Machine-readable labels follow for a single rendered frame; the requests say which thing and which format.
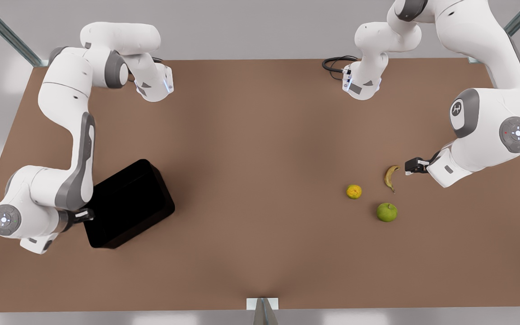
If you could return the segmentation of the green apple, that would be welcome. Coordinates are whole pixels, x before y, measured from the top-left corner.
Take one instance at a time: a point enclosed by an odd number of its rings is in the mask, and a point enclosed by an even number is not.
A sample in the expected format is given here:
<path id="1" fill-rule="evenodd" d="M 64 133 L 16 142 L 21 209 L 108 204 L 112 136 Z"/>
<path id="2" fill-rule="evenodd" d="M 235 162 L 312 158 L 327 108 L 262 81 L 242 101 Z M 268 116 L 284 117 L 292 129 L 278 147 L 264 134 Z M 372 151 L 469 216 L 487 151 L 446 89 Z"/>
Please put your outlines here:
<path id="1" fill-rule="evenodd" d="M 392 222 L 398 216 L 398 208 L 388 202 L 384 202 L 377 207 L 376 215 L 378 220 Z"/>

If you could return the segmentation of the silver frame post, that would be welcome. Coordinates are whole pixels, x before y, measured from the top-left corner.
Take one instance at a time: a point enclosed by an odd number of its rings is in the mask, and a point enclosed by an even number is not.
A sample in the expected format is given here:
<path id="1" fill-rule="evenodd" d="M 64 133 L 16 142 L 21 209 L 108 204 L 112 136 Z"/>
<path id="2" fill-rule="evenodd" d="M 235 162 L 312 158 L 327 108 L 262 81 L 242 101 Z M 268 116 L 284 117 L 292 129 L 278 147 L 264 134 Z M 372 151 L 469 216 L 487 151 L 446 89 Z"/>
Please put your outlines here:
<path id="1" fill-rule="evenodd" d="M 42 60 L 1 18 L 0 37 L 4 39 L 17 53 L 33 67 L 48 66 L 47 60 Z"/>
<path id="2" fill-rule="evenodd" d="M 276 297 L 247 298 L 246 309 L 254 311 L 252 325 L 279 325 L 274 313 L 279 310 L 279 299 Z"/>
<path id="3" fill-rule="evenodd" d="M 505 16 L 506 22 L 501 23 L 504 31 L 510 36 L 516 35 L 520 30 L 520 0 L 487 0 L 493 12 L 498 12 Z"/>

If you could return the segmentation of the yellow banana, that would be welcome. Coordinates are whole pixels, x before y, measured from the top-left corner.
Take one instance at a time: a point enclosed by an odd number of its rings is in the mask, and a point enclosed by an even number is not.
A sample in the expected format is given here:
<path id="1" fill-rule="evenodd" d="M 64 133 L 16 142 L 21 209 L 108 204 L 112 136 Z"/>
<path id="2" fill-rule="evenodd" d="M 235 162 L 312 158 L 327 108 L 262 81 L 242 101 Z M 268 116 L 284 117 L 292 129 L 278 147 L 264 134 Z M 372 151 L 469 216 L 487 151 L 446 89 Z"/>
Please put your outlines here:
<path id="1" fill-rule="evenodd" d="M 399 169 L 400 169 L 399 165 L 392 165 L 386 170 L 385 175 L 384 175 L 384 183 L 387 187 L 389 187 L 391 189 L 392 193 L 395 193 L 392 176 Z"/>

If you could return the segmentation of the black rectangular tray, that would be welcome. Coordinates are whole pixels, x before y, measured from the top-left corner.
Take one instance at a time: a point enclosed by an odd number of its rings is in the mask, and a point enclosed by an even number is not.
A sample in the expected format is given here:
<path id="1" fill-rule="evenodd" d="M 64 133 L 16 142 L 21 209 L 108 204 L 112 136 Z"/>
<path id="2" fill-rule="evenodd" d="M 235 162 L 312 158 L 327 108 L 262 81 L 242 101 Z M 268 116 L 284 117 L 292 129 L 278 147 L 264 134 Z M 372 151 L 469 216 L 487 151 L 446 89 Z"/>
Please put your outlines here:
<path id="1" fill-rule="evenodd" d="M 161 173 L 146 159 L 95 185 L 85 208 L 94 213 L 84 222 L 88 242 L 103 249 L 120 247 L 176 209 Z"/>

